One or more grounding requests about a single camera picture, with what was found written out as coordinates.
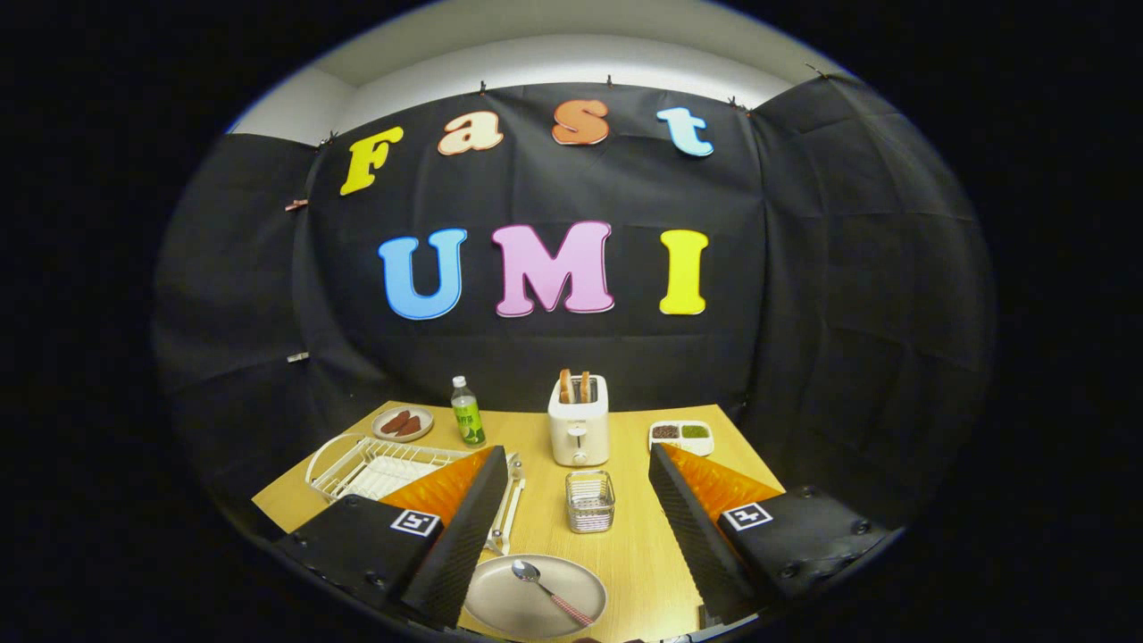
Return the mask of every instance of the pink spoon handle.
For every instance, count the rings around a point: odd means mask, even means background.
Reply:
[[[570,614],[572,618],[574,618],[575,620],[580,621],[580,625],[589,626],[589,625],[596,622],[596,621],[591,620],[591,617],[589,617],[588,614],[584,614],[580,610],[573,608],[563,598],[560,598],[559,596],[557,596],[554,594],[551,594],[551,593],[549,593],[549,594],[551,595],[552,601],[555,601],[555,604],[559,605],[561,610],[563,610],[565,612],[567,612],[568,614]]]

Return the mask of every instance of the wire basket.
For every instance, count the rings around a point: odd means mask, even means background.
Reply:
[[[573,472],[567,488],[568,528],[575,533],[612,529],[615,520],[615,488],[604,471]]]
[[[361,440],[337,463],[314,477],[313,467],[322,452],[335,442],[347,437]],[[310,459],[310,466],[305,471],[305,483],[330,504],[351,493],[379,500],[465,456],[469,453],[400,444],[365,434],[342,434],[322,445]]]

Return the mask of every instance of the plate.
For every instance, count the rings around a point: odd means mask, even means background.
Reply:
[[[464,598],[464,609],[472,618],[521,640],[567,636],[586,629],[559,609],[543,589],[515,578],[512,573],[515,561],[536,565],[544,587],[592,620],[604,616],[607,589],[586,568],[555,556],[513,554],[486,561],[473,570]]]
[[[664,425],[670,425],[678,427],[679,437],[653,437],[655,435],[655,427],[661,427]],[[700,426],[706,429],[706,437],[682,437],[682,427],[685,426]],[[647,450],[649,451],[652,445],[656,442],[663,444],[671,444],[682,449],[684,451],[689,451],[695,456],[710,456],[714,452],[714,432],[711,431],[711,426],[702,420],[665,420],[663,423],[655,423],[647,429]]]
[[[384,427],[390,420],[395,418],[401,411],[408,411],[410,416],[421,418],[421,431],[401,437],[385,435],[381,433],[381,428]],[[429,433],[429,429],[431,428],[432,428],[432,413],[430,413],[427,409],[422,409],[419,407],[394,407],[393,409],[390,409],[389,411],[385,411],[384,413],[373,419],[373,435],[377,436],[381,440],[387,440],[389,442],[413,442],[418,437]]]

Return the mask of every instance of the seasoning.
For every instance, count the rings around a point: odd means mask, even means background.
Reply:
[[[682,437],[710,437],[710,435],[706,427],[700,427],[698,425],[682,427]]]
[[[650,437],[679,437],[679,427],[674,425],[660,425],[652,429]]]

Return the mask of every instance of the dish rack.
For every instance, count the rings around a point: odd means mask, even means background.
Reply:
[[[318,459],[330,445],[354,437],[359,439],[358,442],[344,456],[320,475],[314,476],[313,468]],[[349,495],[381,500],[410,482],[471,453],[390,442],[365,434],[342,434],[321,445],[321,449],[310,458],[310,465],[305,469],[305,483],[330,505]],[[525,483],[520,455],[505,456],[507,484],[504,487],[496,520],[493,521],[485,541],[486,548],[502,556],[511,549],[509,536],[512,532],[515,507],[520,501]]]

